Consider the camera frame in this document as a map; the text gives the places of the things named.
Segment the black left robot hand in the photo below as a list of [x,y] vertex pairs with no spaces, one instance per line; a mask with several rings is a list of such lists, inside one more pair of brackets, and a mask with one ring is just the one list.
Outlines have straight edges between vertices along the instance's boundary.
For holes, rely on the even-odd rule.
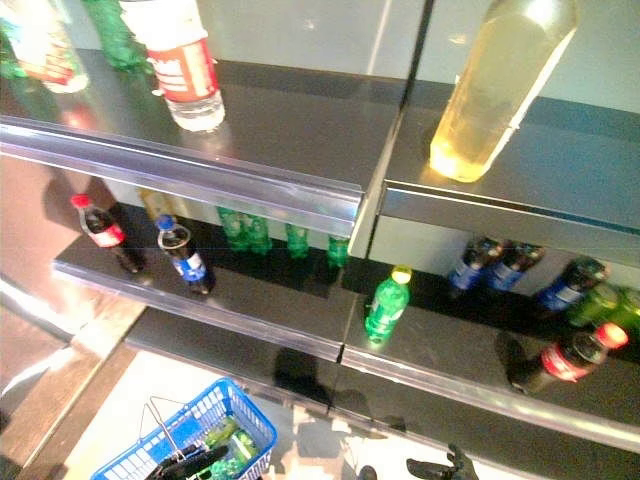
[[172,466],[164,468],[157,479],[187,479],[210,467],[227,455],[229,448],[220,446],[214,450],[203,451]]

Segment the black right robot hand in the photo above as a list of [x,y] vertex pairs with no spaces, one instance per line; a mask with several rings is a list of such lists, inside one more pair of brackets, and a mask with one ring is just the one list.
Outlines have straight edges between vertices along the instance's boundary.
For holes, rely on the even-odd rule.
[[448,445],[450,465],[407,459],[408,472],[426,480],[478,480],[473,461],[455,444]]

